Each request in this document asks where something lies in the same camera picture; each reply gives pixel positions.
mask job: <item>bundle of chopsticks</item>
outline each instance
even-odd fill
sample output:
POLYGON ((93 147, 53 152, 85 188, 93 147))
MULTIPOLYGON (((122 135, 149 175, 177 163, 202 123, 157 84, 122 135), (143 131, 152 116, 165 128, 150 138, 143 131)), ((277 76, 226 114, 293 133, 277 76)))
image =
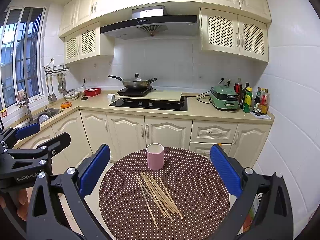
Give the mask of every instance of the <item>bundle of chopsticks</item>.
POLYGON ((160 209, 161 213, 165 216, 168 217, 172 222, 172 216, 170 215, 170 212, 173 215, 179 214, 180 217, 183 219, 183 216, 181 214, 181 212, 179 211, 179 209, 177 208, 176 204, 174 203, 172 197, 170 196, 167 188, 165 187, 163 181, 161 180, 160 177, 159 180, 165 190, 165 192, 161 189, 161 187, 157 184, 156 180, 147 172, 140 172, 141 177, 143 178, 145 184, 147 185, 147 187, 145 187, 145 185, 143 185, 143 183, 141 182, 141 180, 139 179, 139 177, 137 175, 136 178, 138 179, 143 197, 146 201, 147 207, 149 209, 150 215, 153 219, 153 222, 156 225, 156 228, 158 228, 158 225, 156 223, 156 220, 152 214, 152 211, 150 209, 148 200, 146 198, 146 195, 144 193, 144 190, 148 193, 148 195, 151 197, 151 199, 156 203, 157 207, 160 209))

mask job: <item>lattice panel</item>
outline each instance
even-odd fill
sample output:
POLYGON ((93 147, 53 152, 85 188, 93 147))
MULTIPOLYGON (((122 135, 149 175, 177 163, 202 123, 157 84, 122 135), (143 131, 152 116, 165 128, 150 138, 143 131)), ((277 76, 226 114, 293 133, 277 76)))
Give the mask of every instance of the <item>lattice panel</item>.
POLYGON ((96 31, 87 30, 82 34, 82 54, 94 52, 96 50, 96 31))
POLYGON ((77 56, 77 38, 72 37, 66 44, 66 56, 67 59, 71 59, 77 56))
POLYGON ((244 28, 244 50, 260 55, 264 54, 263 31, 253 24, 243 24, 244 28))
POLYGON ((232 21, 222 16, 208 17, 209 43, 233 47, 232 21))

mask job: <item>pink cup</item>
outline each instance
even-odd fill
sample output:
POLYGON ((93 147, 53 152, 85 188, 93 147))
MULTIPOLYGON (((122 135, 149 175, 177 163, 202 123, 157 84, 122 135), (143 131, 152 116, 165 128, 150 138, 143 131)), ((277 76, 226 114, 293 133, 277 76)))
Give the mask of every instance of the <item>pink cup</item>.
POLYGON ((147 146, 148 167, 152 170, 159 170, 164 163, 164 147, 159 143, 151 143, 147 146))

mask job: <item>countertop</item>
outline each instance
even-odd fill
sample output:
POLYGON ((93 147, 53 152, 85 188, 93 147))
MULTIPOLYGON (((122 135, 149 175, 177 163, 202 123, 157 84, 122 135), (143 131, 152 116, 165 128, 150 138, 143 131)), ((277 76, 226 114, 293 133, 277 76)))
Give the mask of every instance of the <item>countertop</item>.
MULTIPOLYGON (((196 98, 188 98, 188 111, 174 111, 174 110, 157 110, 157 109, 143 109, 143 108, 129 108, 129 107, 117 107, 109 106, 106 93, 114 93, 114 91, 104 91, 100 95, 89 97, 88 100, 81 101, 80 98, 72 101, 72 106, 64 109, 64 111, 56 116, 50 118, 48 121, 43 122, 40 127, 41 131, 53 125, 57 121, 66 117, 67 115, 77 110, 91 110, 99 112, 109 112, 118 114, 135 114, 153 117, 164 118, 179 118, 189 120, 203 120, 203 121, 217 121, 217 122, 239 122, 239 123, 256 123, 256 124, 273 124, 274 115, 268 112, 268 115, 272 119, 258 119, 250 113, 244 113, 238 109, 234 112, 220 111, 213 107, 211 104, 203 104, 196 100, 196 98)), ((50 108, 60 109, 63 99, 57 102, 49 104, 50 108)), ((15 148, 20 147, 26 143, 32 136, 20 140, 15 145, 15 148)))

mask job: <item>green bottle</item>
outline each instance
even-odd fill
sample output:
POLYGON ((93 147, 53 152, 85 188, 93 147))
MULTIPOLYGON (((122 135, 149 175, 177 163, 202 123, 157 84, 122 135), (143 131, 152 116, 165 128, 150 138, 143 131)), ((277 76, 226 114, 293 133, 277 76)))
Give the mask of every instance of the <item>green bottle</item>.
POLYGON ((252 88, 247 88, 247 91, 244 96, 244 103, 242 108, 242 110, 245 113, 250 113, 251 100, 252 100, 252 88))

